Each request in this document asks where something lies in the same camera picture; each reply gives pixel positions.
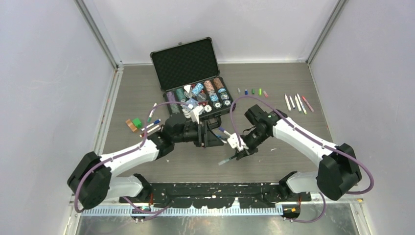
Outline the purple cap white marker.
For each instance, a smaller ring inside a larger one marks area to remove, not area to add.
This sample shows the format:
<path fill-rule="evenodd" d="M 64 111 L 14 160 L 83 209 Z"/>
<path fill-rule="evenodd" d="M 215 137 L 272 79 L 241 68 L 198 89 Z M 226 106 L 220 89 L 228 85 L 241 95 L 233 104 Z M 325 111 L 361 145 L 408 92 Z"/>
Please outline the purple cap white marker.
<path fill-rule="evenodd" d="M 228 132 L 228 131 L 226 131 L 223 127 L 219 127 L 219 130 L 221 131 L 221 132 L 223 132 L 225 135 L 227 135 L 227 136 L 231 136 L 231 134 Z"/>

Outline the dark green marker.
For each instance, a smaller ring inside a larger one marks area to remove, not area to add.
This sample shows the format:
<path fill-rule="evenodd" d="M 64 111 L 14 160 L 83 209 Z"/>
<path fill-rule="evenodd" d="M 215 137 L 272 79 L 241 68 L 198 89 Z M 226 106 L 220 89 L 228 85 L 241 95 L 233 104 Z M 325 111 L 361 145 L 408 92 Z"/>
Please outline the dark green marker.
<path fill-rule="evenodd" d="M 227 162 L 229 162 L 229 161 L 231 161 L 231 160 L 235 159 L 236 157 L 237 157 L 237 156 L 231 156 L 231 157 L 229 157 L 229 158 L 226 158 L 226 159 L 224 159 L 224 160 L 220 161 L 220 162 L 218 163 L 218 165 L 223 165 L 223 164 L 225 164 L 225 163 L 227 163 Z"/>

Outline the green cap white marker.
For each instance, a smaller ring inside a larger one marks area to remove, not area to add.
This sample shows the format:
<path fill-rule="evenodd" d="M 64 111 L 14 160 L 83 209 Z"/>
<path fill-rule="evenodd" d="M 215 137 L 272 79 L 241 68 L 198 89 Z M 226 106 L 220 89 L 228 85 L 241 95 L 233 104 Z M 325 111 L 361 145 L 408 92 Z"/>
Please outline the green cap white marker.
<path fill-rule="evenodd" d="M 301 113 L 302 112 L 302 108 L 301 108 L 301 105 L 300 105 L 300 102 L 299 102 L 297 96 L 295 96 L 295 102 L 296 102 L 296 106 L 297 106 L 298 111 Z"/>

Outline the pink marker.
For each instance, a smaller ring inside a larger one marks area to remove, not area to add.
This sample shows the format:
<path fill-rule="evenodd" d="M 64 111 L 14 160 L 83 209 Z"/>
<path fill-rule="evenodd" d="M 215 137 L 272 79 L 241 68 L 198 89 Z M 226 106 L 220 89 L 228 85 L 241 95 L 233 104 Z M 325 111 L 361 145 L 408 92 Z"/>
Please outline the pink marker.
<path fill-rule="evenodd" d="M 307 107 L 309 108 L 309 110 L 311 112 L 314 112 L 313 107 L 310 105 L 310 103 L 308 102 L 308 100 L 305 98 L 305 96 L 302 96 L 303 101 L 305 102 L 305 104 L 307 105 Z"/>

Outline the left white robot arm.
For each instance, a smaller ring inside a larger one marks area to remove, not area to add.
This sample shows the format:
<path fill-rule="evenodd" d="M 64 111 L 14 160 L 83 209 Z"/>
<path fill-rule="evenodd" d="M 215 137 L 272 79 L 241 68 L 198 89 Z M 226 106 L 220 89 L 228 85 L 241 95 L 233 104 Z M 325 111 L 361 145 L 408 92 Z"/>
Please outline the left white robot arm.
<path fill-rule="evenodd" d="M 192 142 L 196 147 L 224 144 L 207 126 L 187 120 L 183 114 L 172 114 L 160 130 L 136 145 L 101 156 L 93 151 L 85 154 L 69 176 L 67 185 L 85 210 L 122 196 L 146 202 L 150 186 L 145 178 L 137 173 L 129 177 L 121 174 L 166 156 L 176 143 L 182 142 Z"/>

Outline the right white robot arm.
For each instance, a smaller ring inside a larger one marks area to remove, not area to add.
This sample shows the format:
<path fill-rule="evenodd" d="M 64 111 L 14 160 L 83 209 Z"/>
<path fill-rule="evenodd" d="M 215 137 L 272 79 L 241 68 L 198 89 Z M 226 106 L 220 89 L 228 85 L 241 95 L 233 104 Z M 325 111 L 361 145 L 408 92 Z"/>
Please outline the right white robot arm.
<path fill-rule="evenodd" d="M 289 144 L 317 166 L 315 172 L 292 171 L 282 178 L 278 183 L 282 199 L 292 201 L 299 193 L 315 192 L 339 200 L 361 181 L 360 167 L 350 145 L 336 145 L 318 138 L 278 110 L 267 113 L 254 105 L 245 117 L 253 125 L 252 130 L 228 138 L 238 160 L 258 152 L 258 146 L 273 137 Z"/>

